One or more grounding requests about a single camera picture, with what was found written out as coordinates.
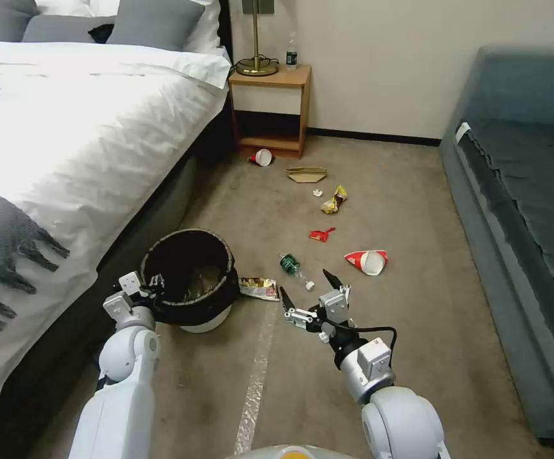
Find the beige carpet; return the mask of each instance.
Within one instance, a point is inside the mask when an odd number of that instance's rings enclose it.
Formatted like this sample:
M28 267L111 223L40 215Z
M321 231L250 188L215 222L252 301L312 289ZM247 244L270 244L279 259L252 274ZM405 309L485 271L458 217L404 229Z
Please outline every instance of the beige carpet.
M287 178L288 166L317 165L325 195L349 193L336 215L319 211L315 185ZM326 268L353 285L360 326L399 332L397 383L429 399L442 418L453 458L554 458L528 431L438 150L391 143L310 138L301 161L260 168L232 159L202 173L184 226L210 228L229 243L240 275L276 278L299 307L329 290ZM327 243L310 230L336 230ZM343 260L382 248L390 262L367 277ZM308 293L281 272L292 252L316 284ZM240 300L206 335L161 326L163 357L155 376L153 457L218 459L236 446L299 442L366 459L360 407L350 399L330 348L282 320L274 303ZM92 393L88 368L33 457L65 458L78 413ZM249 385L263 387L257 422L239 428Z

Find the food wrapper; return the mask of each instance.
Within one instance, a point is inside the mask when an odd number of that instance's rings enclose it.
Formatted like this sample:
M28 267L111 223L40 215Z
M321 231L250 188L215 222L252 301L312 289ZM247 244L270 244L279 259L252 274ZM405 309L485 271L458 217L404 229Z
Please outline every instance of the food wrapper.
M240 292L266 301L279 301L277 281L263 277L241 277L238 280Z
M328 228L326 231L311 231L309 233L309 237L314 240L326 242L328 240L328 236L330 236L330 233L335 229L336 228L332 226L331 228Z
M334 197L329 201L325 201L321 205L321 210L326 214L336 214L339 211L340 205L347 200L347 192L339 185L334 192Z

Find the table lamp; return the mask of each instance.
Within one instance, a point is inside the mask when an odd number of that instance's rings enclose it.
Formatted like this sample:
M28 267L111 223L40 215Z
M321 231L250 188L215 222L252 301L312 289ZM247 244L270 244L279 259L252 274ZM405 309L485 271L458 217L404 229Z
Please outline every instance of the table lamp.
M269 59L258 51L258 12L259 0L253 0L253 57L241 59L236 64L237 72L250 77L263 77L279 71L276 59Z

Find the water bottle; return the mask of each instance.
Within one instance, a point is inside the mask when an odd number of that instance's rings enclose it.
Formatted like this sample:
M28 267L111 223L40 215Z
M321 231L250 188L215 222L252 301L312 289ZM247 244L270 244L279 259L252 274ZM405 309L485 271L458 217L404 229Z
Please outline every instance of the water bottle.
M312 280L307 280L307 278L304 277L304 274L300 269L300 262L297 259L295 259L292 254L284 254L284 253L279 254L279 264L287 274L297 277L302 282L304 282L304 288L306 290L308 291L313 290L313 287L315 286L315 282L313 282Z
M286 64L288 70L295 70L298 68L298 50L296 49L296 33L289 34L288 43L288 55L286 57Z

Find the wall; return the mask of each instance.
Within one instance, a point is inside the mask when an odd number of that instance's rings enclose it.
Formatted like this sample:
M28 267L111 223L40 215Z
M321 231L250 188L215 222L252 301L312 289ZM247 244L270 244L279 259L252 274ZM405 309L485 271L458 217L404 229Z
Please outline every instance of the wall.
M230 4L238 60L252 22ZM260 52L281 61L298 33L310 126L440 138L480 46L554 46L554 0L275 0L259 28Z

